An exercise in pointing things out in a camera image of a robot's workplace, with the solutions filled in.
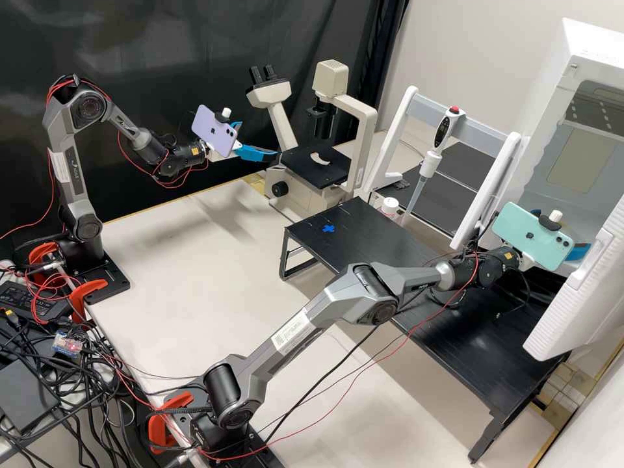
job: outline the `small bottle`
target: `small bottle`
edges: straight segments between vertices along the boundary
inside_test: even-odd
[[[382,205],[379,207],[379,211],[392,221],[397,222],[400,216],[398,215],[398,200],[393,197],[385,197]]]

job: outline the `microscope stage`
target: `microscope stage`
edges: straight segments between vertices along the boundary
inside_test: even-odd
[[[351,160],[331,146],[297,146],[284,151],[281,163],[319,190],[339,185],[349,175]]]

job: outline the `microscope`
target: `microscope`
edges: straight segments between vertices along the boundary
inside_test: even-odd
[[[314,136],[331,137],[337,109],[357,118],[357,135],[351,158],[331,146],[299,146],[283,108],[291,94],[290,82],[279,78],[271,65],[265,76],[250,68],[253,86],[247,89],[252,106],[267,109],[282,150],[278,164],[266,170],[265,195],[291,220],[307,218],[353,197],[362,184],[371,148],[377,111],[346,94],[349,69],[336,60],[317,64],[312,89],[316,103],[307,110]]]

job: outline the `white label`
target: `white label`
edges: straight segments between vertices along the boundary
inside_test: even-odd
[[[61,183],[69,183],[70,171],[67,169],[65,154],[50,151],[50,159],[52,160],[52,167],[54,168],[54,175],[57,180]]]
[[[281,355],[286,356],[315,329],[306,314],[304,307],[271,337]]]

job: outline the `red clamp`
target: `red clamp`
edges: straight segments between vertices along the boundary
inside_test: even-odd
[[[45,244],[38,245],[28,254],[29,263],[39,263],[44,255],[51,254],[57,249],[55,242],[46,242]]]
[[[105,288],[109,283],[105,279],[94,279],[88,283],[82,284],[74,289],[70,294],[70,302],[73,306],[73,312],[71,313],[71,319],[74,323],[84,322],[85,315],[85,296],[88,296],[92,292]]]
[[[175,396],[161,407],[156,408],[157,410],[169,410],[176,408],[184,408],[186,405],[190,404],[193,401],[193,395],[189,391],[185,391],[180,395]],[[156,445],[160,445],[162,447],[173,447],[177,444],[176,440],[171,434],[167,434],[166,425],[164,423],[164,417],[161,415],[154,415],[149,418],[148,422],[148,439],[150,442]],[[156,447],[150,447],[152,453],[159,455],[164,452]]]
[[[52,252],[55,252],[58,248],[59,246],[57,246],[55,242],[46,242],[45,244],[38,245],[28,254],[28,263],[30,263],[31,265],[33,263],[40,263],[43,261],[44,255],[51,254]],[[45,275],[43,275],[42,273],[35,273],[34,275],[32,275],[32,278],[35,283],[40,285],[43,284],[46,280]],[[59,284],[55,285],[55,282],[56,280],[52,280],[50,282],[50,286],[61,286],[64,283],[64,281],[61,280]]]

